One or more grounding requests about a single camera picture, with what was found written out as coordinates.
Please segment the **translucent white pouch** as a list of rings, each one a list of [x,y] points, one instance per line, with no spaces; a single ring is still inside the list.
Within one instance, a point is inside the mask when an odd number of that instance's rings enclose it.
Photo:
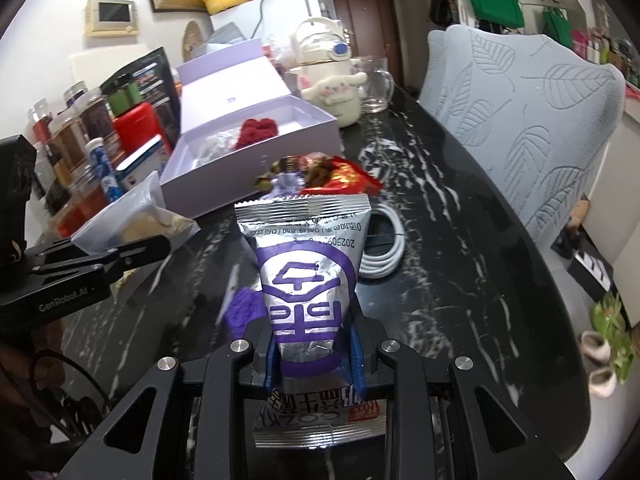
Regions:
[[[201,231],[198,222],[166,208],[160,176],[147,176],[124,196],[102,209],[73,236],[72,243],[89,255],[155,235],[167,237],[171,250]]]

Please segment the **silver purple snack packet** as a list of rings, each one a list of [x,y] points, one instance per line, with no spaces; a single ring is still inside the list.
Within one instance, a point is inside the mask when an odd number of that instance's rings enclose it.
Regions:
[[[371,217],[366,194],[299,195],[234,206],[254,250],[262,301],[288,377],[334,370]]]

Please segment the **white illustrated snack packet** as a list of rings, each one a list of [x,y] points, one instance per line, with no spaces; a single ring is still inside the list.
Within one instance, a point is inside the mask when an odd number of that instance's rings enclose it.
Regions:
[[[232,153],[235,150],[235,143],[238,140],[240,131],[241,128],[236,127],[206,136],[196,152],[195,165],[203,166],[217,158]]]

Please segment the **gold brown snack bag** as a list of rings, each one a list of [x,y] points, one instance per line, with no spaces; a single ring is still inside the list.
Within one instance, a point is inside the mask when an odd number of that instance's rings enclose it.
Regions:
[[[295,196],[306,188],[322,188],[335,169],[336,163],[326,154],[285,156],[258,176],[254,187],[265,198]]]

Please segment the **red gold snack packet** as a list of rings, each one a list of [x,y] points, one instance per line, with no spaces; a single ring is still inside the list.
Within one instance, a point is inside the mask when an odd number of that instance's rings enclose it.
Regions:
[[[306,174],[302,195],[378,195],[383,185],[354,162],[331,157],[315,162]]]

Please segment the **dark red fluffy scrunchie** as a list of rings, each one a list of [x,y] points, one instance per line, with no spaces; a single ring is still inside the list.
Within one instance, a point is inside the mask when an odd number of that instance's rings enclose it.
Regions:
[[[247,146],[274,138],[279,133],[277,123],[271,118],[250,118],[243,122],[240,135],[235,143],[235,149],[240,150]]]

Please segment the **silver lid spice jar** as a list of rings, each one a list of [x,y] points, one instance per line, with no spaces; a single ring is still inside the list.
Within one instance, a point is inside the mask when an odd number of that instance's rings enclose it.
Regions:
[[[115,155],[120,151],[120,142],[106,104],[100,88],[88,90],[74,103],[89,139],[101,138],[107,153]]]

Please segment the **red water bottle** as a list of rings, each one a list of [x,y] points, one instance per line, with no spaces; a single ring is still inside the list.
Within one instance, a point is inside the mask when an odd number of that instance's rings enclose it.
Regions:
[[[116,117],[113,122],[119,136],[120,145],[126,155],[131,155],[154,136],[160,136],[164,147],[171,153],[171,146],[164,133],[154,108],[148,102],[141,102],[131,110]]]

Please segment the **green band jar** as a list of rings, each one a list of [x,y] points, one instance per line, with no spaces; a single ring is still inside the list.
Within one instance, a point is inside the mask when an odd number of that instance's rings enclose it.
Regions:
[[[137,83],[127,75],[111,81],[104,92],[115,117],[126,114],[143,101]]]

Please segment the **black printed package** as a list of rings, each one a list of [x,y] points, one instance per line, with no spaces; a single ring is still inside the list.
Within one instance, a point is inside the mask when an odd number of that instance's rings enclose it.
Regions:
[[[102,92],[107,96],[116,79],[126,74],[137,84],[142,100],[152,105],[169,144],[175,146],[180,136],[180,100],[165,49],[159,47],[116,70],[100,85]]]

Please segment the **lavender gift box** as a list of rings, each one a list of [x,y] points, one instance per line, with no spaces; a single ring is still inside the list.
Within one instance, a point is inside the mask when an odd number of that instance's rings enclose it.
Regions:
[[[189,218],[254,194],[278,159],[338,155],[334,117],[292,96],[262,50],[246,40],[179,66],[181,134],[160,177],[167,207]]]

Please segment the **woven straw fan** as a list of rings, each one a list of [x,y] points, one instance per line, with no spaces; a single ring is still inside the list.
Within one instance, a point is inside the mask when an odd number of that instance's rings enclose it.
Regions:
[[[198,51],[201,46],[205,44],[203,33],[196,21],[190,21],[186,24],[182,36],[182,59],[184,62],[189,62],[194,58],[197,58],[200,54]]]

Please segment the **grey plastic mailer bag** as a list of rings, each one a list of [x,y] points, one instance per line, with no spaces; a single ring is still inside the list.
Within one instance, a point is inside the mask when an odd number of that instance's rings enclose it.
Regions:
[[[234,44],[240,44],[246,40],[245,36],[240,31],[239,27],[235,23],[231,22],[217,28],[213,35],[210,36],[205,44],[206,52],[216,52],[226,47],[233,46]]]

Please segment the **cream cinnamoroll water bottle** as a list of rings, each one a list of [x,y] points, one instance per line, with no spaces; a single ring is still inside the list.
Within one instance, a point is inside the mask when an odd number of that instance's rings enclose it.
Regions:
[[[337,21],[314,16],[302,21],[291,37],[300,97],[332,115],[340,128],[361,116],[360,88],[368,75],[352,64],[352,49]]]

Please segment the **white mini fridge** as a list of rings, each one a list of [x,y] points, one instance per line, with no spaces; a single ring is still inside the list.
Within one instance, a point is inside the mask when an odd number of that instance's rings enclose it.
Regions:
[[[244,39],[284,39],[307,18],[321,15],[319,0],[250,0],[212,15],[213,29],[235,24]]]

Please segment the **grey leaf-pattern chair cover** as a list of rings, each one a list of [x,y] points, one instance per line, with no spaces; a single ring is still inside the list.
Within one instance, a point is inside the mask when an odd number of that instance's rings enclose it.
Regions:
[[[451,25],[427,35],[419,103],[473,156],[541,249],[597,173],[626,84],[546,35]]]

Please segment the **brown entrance door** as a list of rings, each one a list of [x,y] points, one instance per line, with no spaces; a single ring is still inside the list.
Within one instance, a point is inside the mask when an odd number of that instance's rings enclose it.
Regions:
[[[355,56],[386,58],[387,69],[404,82],[399,27],[394,0],[333,0]]]

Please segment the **black hanging handbag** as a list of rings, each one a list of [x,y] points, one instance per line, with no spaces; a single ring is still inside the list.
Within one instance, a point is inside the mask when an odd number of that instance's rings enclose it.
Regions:
[[[450,0],[431,0],[430,20],[439,27],[454,24],[454,12]]]

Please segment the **green tote bag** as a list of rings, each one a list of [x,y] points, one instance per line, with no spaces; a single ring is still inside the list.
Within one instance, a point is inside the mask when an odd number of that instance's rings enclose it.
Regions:
[[[563,12],[557,8],[545,8],[542,17],[544,34],[558,44],[562,44],[563,47],[571,49],[573,47],[572,26]]]
[[[479,20],[507,28],[524,27],[524,15],[518,0],[470,0],[470,3]]]

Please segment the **beige wall intercom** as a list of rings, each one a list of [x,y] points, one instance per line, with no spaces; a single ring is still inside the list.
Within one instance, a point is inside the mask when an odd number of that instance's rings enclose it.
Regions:
[[[87,37],[128,37],[139,33],[137,5],[132,0],[89,0],[85,10]]]

